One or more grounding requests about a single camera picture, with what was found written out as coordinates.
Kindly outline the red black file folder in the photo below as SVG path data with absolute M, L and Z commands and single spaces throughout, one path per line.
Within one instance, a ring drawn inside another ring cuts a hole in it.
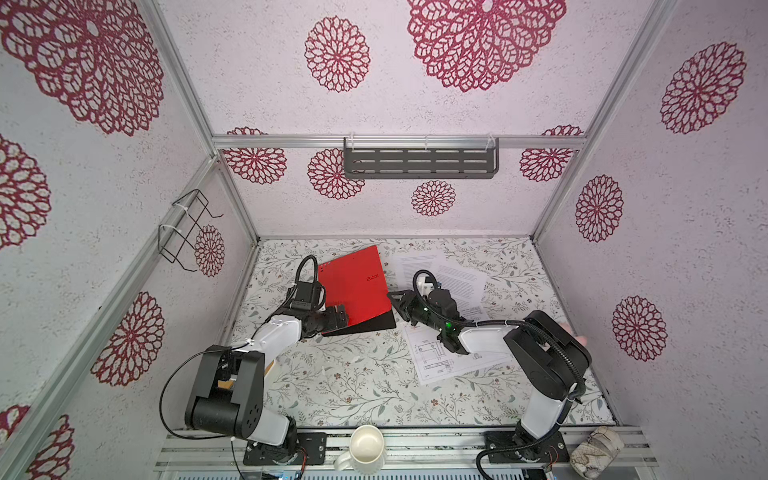
M 376 245 L 319 266 L 326 289 L 326 306 L 343 306 L 344 328 L 323 332 L 326 337 L 394 329 L 396 321 L 381 258 Z

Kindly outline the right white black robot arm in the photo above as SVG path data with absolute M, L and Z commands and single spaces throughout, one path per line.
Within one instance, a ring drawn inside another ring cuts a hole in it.
M 485 436 L 486 448 L 475 457 L 482 478 L 491 477 L 482 465 L 485 458 L 512 464 L 542 457 L 557 461 L 564 449 L 560 427 L 586 392 L 585 373 L 592 362 L 580 340 L 541 310 L 521 320 L 469 320 L 459 313 L 450 291 L 425 269 L 415 272 L 409 289 L 387 296 L 403 320 L 436 331 L 436 339 L 449 352 L 509 354 L 533 386 L 515 430 Z

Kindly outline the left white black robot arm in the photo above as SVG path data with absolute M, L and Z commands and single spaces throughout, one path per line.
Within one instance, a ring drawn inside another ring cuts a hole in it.
M 190 441 L 227 438 L 246 442 L 246 465 L 293 465 L 302 469 L 325 461 L 327 436 L 301 434 L 296 420 L 265 406 L 265 376 L 285 351 L 303 340 L 344 328 L 343 306 L 327 307 L 326 290 L 319 279 L 319 262 L 304 257 L 285 299 L 255 330 L 231 346 L 211 345 L 184 361 L 199 361 L 184 410 L 187 428 L 203 431 L 193 436 L 174 431 L 165 420 L 164 384 L 158 413 L 172 436 Z

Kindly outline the text printed paper sheet left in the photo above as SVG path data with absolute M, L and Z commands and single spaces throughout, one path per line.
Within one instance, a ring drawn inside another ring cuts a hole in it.
M 395 287 L 398 290 L 409 289 L 418 270 L 435 273 L 437 266 L 444 260 L 444 253 L 437 250 L 392 255 L 389 264 L 395 274 Z

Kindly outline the text printed paper sheet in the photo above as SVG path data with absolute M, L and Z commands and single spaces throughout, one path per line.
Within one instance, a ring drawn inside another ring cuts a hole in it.
M 487 274 L 447 260 L 435 264 L 433 274 L 456 301 L 460 314 L 470 320 L 488 320 L 482 307 Z
M 437 266 L 444 260 L 444 253 L 437 250 L 392 255 L 389 264 L 395 274 L 395 287 L 398 290 L 409 289 L 418 270 L 435 273 Z

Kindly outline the text printed paper sheet right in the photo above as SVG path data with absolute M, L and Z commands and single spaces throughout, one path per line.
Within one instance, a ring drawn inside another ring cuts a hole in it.
M 482 307 L 487 274 L 447 260 L 435 264 L 433 274 L 456 301 L 460 314 L 470 320 L 488 320 Z

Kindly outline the technical drawing paper sheet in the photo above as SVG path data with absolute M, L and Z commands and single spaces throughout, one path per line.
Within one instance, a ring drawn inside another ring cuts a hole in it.
M 511 354 L 474 353 L 459 355 L 447 350 L 437 339 L 438 332 L 425 326 L 405 323 L 400 328 L 407 341 L 419 383 L 426 386 L 475 371 L 484 372 L 509 363 Z

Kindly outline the wooden tray with white rim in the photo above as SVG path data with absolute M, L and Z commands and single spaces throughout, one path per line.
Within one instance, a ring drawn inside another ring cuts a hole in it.
M 274 369 L 276 364 L 277 364 L 277 361 L 273 360 L 265 367 L 265 370 L 264 370 L 265 379 L 270 377 L 271 371 Z M 237 375 L 232 374 L 227 380 L 218 380 L 217 387 L 225 390 L 232 390 L 234 388 L 236 381 L 237 381 Z

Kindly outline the white ceramic mug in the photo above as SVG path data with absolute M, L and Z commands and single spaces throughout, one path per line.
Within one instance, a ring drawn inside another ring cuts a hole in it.
M 375 475 L 384 466 L 386 443 L 383 433 L 375 426 L 363 425 L 354 430 L 349 448 L 334 461 L 334 470 L 352 469 L 362 475 Z

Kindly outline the pink plush toy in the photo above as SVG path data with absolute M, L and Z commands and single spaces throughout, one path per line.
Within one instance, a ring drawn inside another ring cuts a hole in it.
M 587 345 L 587 338 L 585 336 L 579 336 L 574 331 L 573 328 L 566 324 L 566 323 L 559 323 L 559 326 L 564 329 L 569 335 L 571 335 L 576 341 L 578 341 L 581 345 L 586 346 Z

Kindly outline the marbled grey cup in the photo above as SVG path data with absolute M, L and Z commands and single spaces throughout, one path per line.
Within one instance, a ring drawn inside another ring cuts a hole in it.
M 618 432 L 600 426 L 573 450 L 570 465 L 582 479 L 597 479 L 624 447 Z

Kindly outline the grey metal wall shelf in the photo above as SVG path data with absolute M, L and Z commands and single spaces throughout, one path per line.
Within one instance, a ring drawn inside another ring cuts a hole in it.
M 405 148 L 358 146 L 343 141 L 343 170 L 358 180 L 486 180 L 499 171 L 499 148 L 492 139 L 483 147 Z

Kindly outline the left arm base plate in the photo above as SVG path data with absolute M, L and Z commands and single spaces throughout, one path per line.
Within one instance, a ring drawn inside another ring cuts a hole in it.
M 325 433 L 290 431 L 280 445 L 249 441 L 243 458 L 246 466 L 314 466 L 325 462 Z

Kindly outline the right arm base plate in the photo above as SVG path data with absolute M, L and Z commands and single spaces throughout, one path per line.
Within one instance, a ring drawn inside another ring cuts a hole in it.
M 491 464 L 569 463 L 570 454 L 560 433 L 537 444 L 527 433 L 487 431 L 483 433 L 485 448 L 491 451 Z

